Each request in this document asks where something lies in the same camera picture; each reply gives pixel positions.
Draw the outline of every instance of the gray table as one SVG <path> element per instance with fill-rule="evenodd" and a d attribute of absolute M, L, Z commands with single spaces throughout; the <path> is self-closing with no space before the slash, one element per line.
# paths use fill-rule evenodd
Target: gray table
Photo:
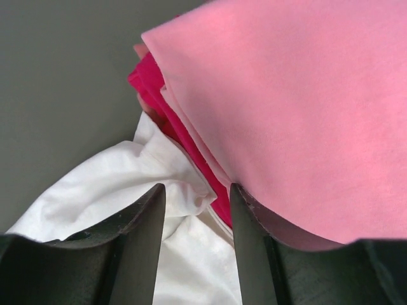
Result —
<path fill-rule="evenodd" d="M 132 45 L 201 2 L 1 1 L 0 232 L 70 169 L 132 138 Z"/>

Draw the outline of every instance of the cloth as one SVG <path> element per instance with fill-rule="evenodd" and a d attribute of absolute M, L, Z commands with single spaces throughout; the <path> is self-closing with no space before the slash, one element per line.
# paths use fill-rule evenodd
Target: cloth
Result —
<path fill-rule="evenodd" d="M 151 53 L 148 53 L 137 64 L 134 71 L 128 76 L 128 81 L 139 92 L 143 101 L 163 119 L 163 133 L 182 145 L 205 176 L 217 195 L 217 199 L 212 203 L 214 211 L 231 227 L 230 203 L 226 188 L 217 180 L 185 126 L 162 97 L 161 89 L 164 87 L 164 79 Z"/>
<path fill-rule="evenodd" d="M 241 304 L 231 231 L 210 209 L 216 195 L 145 114 L 133 142 L 106 149 L 61 178 L 8 233 L 64 240 L 158 182 L 165 184 L 167 206 L 153 304 Z"/>
<path fill-rule="evenodd" d="M 142 38 L 217 179 L 339 243 L 407 238 L 407 2 L 217 0 Z"/>

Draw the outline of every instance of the pink fabric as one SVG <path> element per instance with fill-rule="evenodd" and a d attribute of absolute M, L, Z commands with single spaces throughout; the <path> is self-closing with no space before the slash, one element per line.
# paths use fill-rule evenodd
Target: pink fabric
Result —
<path fill-rule="evenodd" d="M 223 185 L 340 243 L 407 238 L 407 1 L 217 0 L 142 38 Z"/>
<path fill-rule="evenodd" d="M 226 188 L 217 180 L 185 126 L 163 99 L 160 90 L 164 87 L 164 79 L 150 53 L 137 64 L 134 71 L 128 76 L 128 81 L 139 92 L 143 101 L 164 120 L 162 131 L 181 144 L 208 180 L 217 194 L 217 200 L 213 202 L 212 207 L 223 222 L 231 227 L 230 204 Z"/>

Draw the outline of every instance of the folded pink cloth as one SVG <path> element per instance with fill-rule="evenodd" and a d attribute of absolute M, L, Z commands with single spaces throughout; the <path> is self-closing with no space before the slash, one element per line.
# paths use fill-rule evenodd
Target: folded pink cloth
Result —
<path fill-rule="evenodd" d="M 164 87 L 164 79 L 151 53 L 148 53 L 137 64 L 134 71 L 128 76 L 128 82 L 139 92 L 143 101 L 153 108 L 163 120 L 162 132 L 185 149 L 205 176 L 217 195 L 217 199 L 212 203 L 212 208 L 223 222 L 231 227 L 230 204 L 226 188 L 217 180 L 185 126 L 163 99 L 160 91 Z"/>
<path fill-rule="evenodd" d="M 407 1 L 217 0 L 142 38 L 223 185 L 340 243 L 407 238 Z"/>

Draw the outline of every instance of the white cloth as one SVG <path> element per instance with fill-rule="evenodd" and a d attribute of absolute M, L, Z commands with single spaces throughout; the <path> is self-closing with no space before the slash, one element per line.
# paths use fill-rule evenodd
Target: white cloth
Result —
<path fill-rule="evenodd" d="M 167 207 L 153 304 L 241 304 L 231 231 L 209 206 L 216 195 L 145 114 L 133 142 L 110 147 L 69 172 L 8 233 L 63 240 L 127 207 L 158 182 L 165 185 Z"/>

